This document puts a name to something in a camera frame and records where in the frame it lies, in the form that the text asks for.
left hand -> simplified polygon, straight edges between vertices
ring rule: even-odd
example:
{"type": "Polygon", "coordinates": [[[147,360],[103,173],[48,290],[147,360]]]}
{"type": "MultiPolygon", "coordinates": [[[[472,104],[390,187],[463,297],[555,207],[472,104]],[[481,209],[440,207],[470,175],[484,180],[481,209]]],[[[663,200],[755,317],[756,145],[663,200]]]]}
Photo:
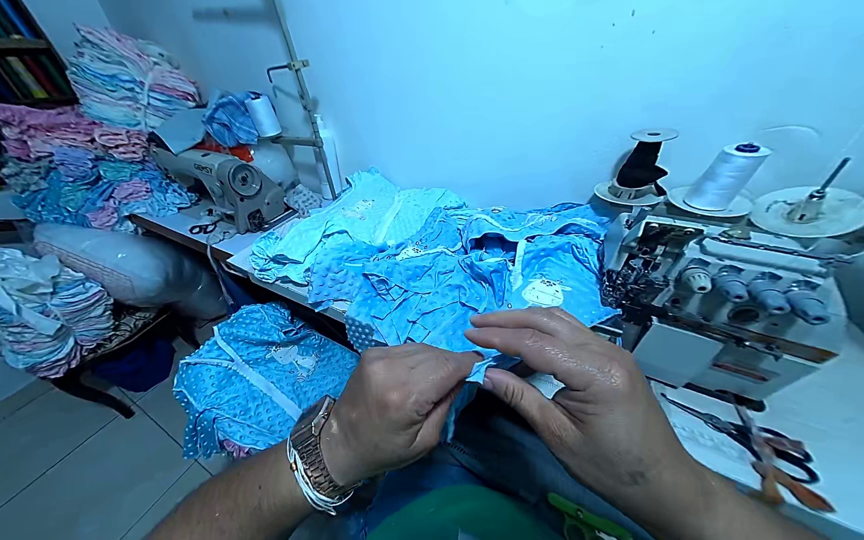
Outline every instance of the left hand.
{"type": "Polygon", "coordinates": [[[481,360],[422,343],[363,352],[321,434],[332,478],[353,485],[435,448],[463,380],[481,360]]]}

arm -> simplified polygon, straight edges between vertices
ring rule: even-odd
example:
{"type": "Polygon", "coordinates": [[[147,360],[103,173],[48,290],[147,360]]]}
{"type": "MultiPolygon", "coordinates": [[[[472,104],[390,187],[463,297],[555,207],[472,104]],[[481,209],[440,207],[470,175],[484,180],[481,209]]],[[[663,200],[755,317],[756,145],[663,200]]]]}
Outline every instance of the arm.
{"type": "Polygon", "coordinates": [[[695,461],[632,355],[569,313],[501,311],[472,325],[465,335],[473,343],[565,384],[546,399],[518,376],[488,369],[483,387],[518,411],[573,477],[655,537],[815,538],[695,461]]]}
{"type": "Polygon", "coordinates": [[[282,442],[201,485],[149,539],[284,538],[311,512],[282,442]]]}
{"type": "MultiPolygon", "coordinates": [[[[415,343],[366,350],[322,430],[332,478],[354,485],[435,448],[462,381],[480,360],[415,343]]],[[[282,538],[311,512],[282,442],[201,485],[149,539],[282,538]]]]}

black thread spool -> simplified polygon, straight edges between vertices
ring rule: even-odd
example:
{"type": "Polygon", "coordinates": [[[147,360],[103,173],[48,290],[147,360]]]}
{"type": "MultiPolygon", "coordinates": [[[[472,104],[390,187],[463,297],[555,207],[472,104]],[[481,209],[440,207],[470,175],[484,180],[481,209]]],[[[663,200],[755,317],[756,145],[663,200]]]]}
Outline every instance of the black thread spool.
{"type": "Polygon", "coordinates": [[[679,132],[675,129],[641,129],[631,134],[635,141],[625,163],[618,170],[615,183],[619,188],[625,190],[641,190],[654,185],[655,193],[665,196],[666,190],[657,182],[669,174],[666,169],[658,166],[659,153],[662,152],[663,143],[678,138],[679,132]]]}

tiled floor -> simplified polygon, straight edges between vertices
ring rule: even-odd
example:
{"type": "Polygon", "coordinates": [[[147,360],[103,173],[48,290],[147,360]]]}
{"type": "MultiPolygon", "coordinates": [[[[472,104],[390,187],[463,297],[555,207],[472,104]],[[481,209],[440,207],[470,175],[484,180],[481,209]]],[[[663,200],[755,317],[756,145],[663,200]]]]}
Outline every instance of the tiled floor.
{"type": "MultiPolygon", "coordinates": [[[[176,341],[176,359],[190,350],[176,341]]],[[[53,390],[0,422],[0,539],[139,539],[228,461],[183,459],[171,377],[126,420],[53,390]]]]}

chair leg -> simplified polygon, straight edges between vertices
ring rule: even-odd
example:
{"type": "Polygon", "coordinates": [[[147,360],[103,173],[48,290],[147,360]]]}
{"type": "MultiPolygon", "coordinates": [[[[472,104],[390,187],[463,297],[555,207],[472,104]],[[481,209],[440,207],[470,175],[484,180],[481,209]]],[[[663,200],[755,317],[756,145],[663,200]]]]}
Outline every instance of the chair leg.
{"type": "Polygon", "coordinates": [[[122,399],[118,399],[112,394],[88,386],[79,379],[80,375],[81,373],[78,372],[70,372],[57,378],[49,378],[48,382],[51,383],[53,387],[58,388],[70,396],[94,404],[104,405],[113,411],[118,412],[125,418],[136,416],[136,411],[126,405],[122,399]]]}

